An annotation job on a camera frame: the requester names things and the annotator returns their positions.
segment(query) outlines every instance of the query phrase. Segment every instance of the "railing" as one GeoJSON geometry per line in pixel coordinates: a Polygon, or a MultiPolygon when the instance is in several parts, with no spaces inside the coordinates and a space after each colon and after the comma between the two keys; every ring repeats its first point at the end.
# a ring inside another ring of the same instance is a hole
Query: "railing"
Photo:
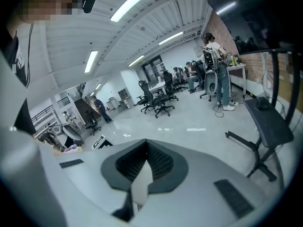
{"type": "Polygon", "coordinates": [[[53,105],[50,105],[49,107],[47,107],[46,109],[42,110],[40,113],[38,113],[35,117],[32,118],[32,122],[36,122],[39,119],[41,119],[44,115],[48,114],[49,112],[51,112],[53,110],[53,105]]]}
{"type": "MultiPolygon", "coordinates": [[[[57,103],[58,103],[59,108],[62,108],[64,106],[66,106],[67,104],[70,104],[71,102],[68,99],[68,97],[65,97],[64,99],[59,100],[57,103]]],[[[38,113],[35,117],[33,117],[32,122],[33,123],[37,122],[39,119],[43,118],[46,114],[48,114],[51,111],[53,111],[53,105],[50,105],[49,107],[47,107],[46,109],[44,109],[40,113],[38,113]]]]}
{"type": "Polygon", "coordinates": [[[80,87],[78,89],[78,93],[80,94],[80,97],[82,97],[82,95],[83,95],[85,85],[86,85],[86,82],[80,84],[80,87]]]}
{"type": "Polygon", "coordinates": [[[60,101],[57,102],[59,108],[62,108],[64,106],[66,106],[67,104],[70,104],[70,100],[68,99],[68,97],[65,97],[64,99],[61,99],[60,101]]]}

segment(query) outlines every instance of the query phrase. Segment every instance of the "white ceiling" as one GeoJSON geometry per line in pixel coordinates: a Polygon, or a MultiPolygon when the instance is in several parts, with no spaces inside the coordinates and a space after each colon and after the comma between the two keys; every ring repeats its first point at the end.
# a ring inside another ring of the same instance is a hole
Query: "white ceiling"
{"type": "MultiPolygon", "coordinates": [[[[212,12],[207,0],[141,0],[118,23],[110,21],[125,1],[97,0],[90,14],[81,11],[64,20],[35,24],[30,48],[29,108],[82,82],[126,69],[142,54],[147,60],[199,37],[212,12]],[[181,31],[182,38],[158,45],[181,31]],[[91,72],[84,73],[91,50],[99,52],[91,72]]],[[[18,30],[26,65],[29,28],[23,25],[18,30]]]]}

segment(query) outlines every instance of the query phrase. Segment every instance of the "floor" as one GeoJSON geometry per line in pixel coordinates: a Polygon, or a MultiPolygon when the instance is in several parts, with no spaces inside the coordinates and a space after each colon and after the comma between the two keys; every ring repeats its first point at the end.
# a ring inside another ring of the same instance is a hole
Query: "floor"
{"type": "MultiPolygon", "coordinates": [[[[232,92],[236,95],[233,98],[235,102],[243,102],[240,90],[233,87],[232,92]]],[[[114,145],[144,138],[161,140],[213,155],[247,175],[254,165],[252,151],[233,139],[227,139],[224,133],[231,131],[248,141],[256,142],[258,131],[252,117],[244,104],[235,106],[236,110],[233,112],[224,112],[223,118],[216,117],[213,110],[216,98],[213,97],[211,102],[208,102],[207,96],[200,99],[199,96],[203,93],[204,91],[198,90],[189,94],[187,89],[177,92],[175,95],[179,101],[171,102],[175,109],[169,109],[170,117],[160,113],[156,119],[152,109],[144,114],[140,112],[143,106],[139,105],[129,110],[119,109],[112,112],[113,123],[104,124],[102,120],[102,130],[97,131],[95,136],[84,138],[83,150],[91,150],[92,144],[101,134],[114,145]]],[[[266,165],[278,176],[274,159],[267,161],[266,165]]],[[[279,181],[270,183],[259,170],[250,179],[269,197],[281,189],[279,181]]]]}

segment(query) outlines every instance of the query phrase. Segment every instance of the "white sneakers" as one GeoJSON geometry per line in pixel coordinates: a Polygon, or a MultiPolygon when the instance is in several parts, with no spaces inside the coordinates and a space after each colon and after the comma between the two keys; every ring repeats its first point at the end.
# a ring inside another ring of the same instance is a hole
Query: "white sneakers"
{"type": "Polygon", "coordinates": [[[225,110],[225,111],[234,111],[235,107],[227,105],[227,106],[223,106],[223,110],[225,110]]]}

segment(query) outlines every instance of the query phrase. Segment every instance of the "ceiling light fixture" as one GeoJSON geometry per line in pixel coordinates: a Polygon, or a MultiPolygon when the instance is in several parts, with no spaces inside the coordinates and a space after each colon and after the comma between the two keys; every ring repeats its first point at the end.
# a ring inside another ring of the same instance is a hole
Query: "ceiling light fixture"
{"type": "Polygon", "coordinates": [[[111,21],[119,22],[119,20],[140,0],[127,0],[117,12],[110,18],[111,21]]]}
{"type": "Polygon", "coordinates": [[[180,32],[180,33],[178,33],[178,34],[176,34],[176,35],[173,35],[172,37],[169,37],[168,39],[163,40],[162,42],[160,42],[159,45],[162,45],[162,44],[164,44],[165,42],[167,42],[168,40],[171,40],[171,39],[173,39],[173,38],[175,38],[175,37],[177,37],[177,36],[179,36],[179,35],[182,35],[182,34],[183,34],[183,32],[180,32]]]}
{"type": "Polygon", "coordinates": [[[144,57],[144,55],[140,56],[137,60],[135,60],[132,63],[130,63],[128,66],[134,65],[136,62],[138,62],[139,60],[141,60],[143,57],[144,57]]]}
{"type": "Polygon", "coordinates": [[[101,86],[101,83],[99,83],[99,84],[98,84],[98,86],[96,87],[96,89],[95,89],[95,90],[97,90],[97,89],[98,89],[100,86],[101,86]]]}
{"type": "Polygon", "coordinates": [[[90,71],[91,66],[93,65],[93,62],[95,60],[96,55],[98,54],[98,51],[91,51],[89,60],[87,61],[86,68],[85,68],[85,73],[90,71]]]}
{"type": "Polygon", "coordinates": [[[235,5],[236,5],[236,2],[233,2],[233,3],[229,4],[229,5],[227,5],[226,7],[224,7],[223,9],[219,10],[216,13],[217,13],[217,15],[219,15],[219,14],[223,13],[225,10],[230,9],[231,7],[233,7],[235,5]]]}

